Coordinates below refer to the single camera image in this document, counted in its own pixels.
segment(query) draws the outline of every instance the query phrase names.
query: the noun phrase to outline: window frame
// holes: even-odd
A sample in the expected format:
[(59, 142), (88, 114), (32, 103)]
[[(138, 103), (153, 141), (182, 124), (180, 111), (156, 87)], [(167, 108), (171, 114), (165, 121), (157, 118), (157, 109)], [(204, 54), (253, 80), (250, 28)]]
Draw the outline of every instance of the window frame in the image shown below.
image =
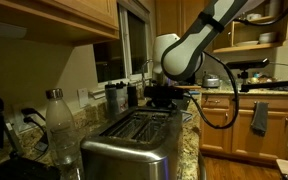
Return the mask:
[[(125, 68), (125, 78), (122, 79), (116, 79), (111, 80), (113, 84), (119, 83), (120, 81), (123, 81), (124, 83), (136, 83), (140, 82), (142, 79), (141, 74), (132, 74), (132, 60), (131, 60), (131, 52), (130, 52), (130, 41), (129, 41), (129, 32), (128, 32), (128, 19), (127, 19), (127, 13), (128, 11), (136, 15), (139, 19), (144, 21), (145, 23), (145, 36), (146, 36), (146, 57), (147, 60), (152, 59), (151, 52), (152, 52), (152, 32), (151, 32), (151, 25), (150, 25), (150, 19), (149, 19), (149, 11), (137, 0), (132, 0), (125, 2), (124, 0), (118, 0), (118, 6), (119, 6), (119, 17), (121, 18), (121, 25), (120, 25), (120, 31), (122, 39), (122, 46), (123, 46), (123, 56), (124, 56), (124, 68)], [(153, 65), (152, 63), (148, 63), (148, 71), (144, 74), (145, 79), (152, 78), (152, 69)], [(98, 89), (104, 89), (105, 85), (108, 83), (108, 81), (105, 82), (98, 82)]]

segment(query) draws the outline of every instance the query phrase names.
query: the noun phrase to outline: robotic arm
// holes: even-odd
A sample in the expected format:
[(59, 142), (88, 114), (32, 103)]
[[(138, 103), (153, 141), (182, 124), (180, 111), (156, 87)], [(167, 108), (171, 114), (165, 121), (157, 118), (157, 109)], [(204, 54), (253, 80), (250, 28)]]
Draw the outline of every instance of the robotic arm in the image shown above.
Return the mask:
[[(176, 81), (191, 77), (203, 63), (203, 50), (224, 27), (242, 12), (255, 8), (263, 1), (211, 0), (181, 39), (175, 34), (157, 37), (154, 72), (163, 71)], [(168, 40), (161, 44), (159, 39), (163, 38)]]

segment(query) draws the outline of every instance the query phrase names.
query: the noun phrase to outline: bottle cap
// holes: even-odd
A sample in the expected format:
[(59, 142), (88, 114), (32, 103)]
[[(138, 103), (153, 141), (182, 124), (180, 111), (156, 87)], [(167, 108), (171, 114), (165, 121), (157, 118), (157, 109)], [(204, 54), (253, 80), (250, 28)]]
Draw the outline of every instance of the bottle cap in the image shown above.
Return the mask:
[(57, 98), (63, 97), (63, 92), (62, 92), (62, 89), (60, 88), (50, 89), (50, 90), (47, 90), (45, 93), (46, 93), (47, 99), (57, 99)]

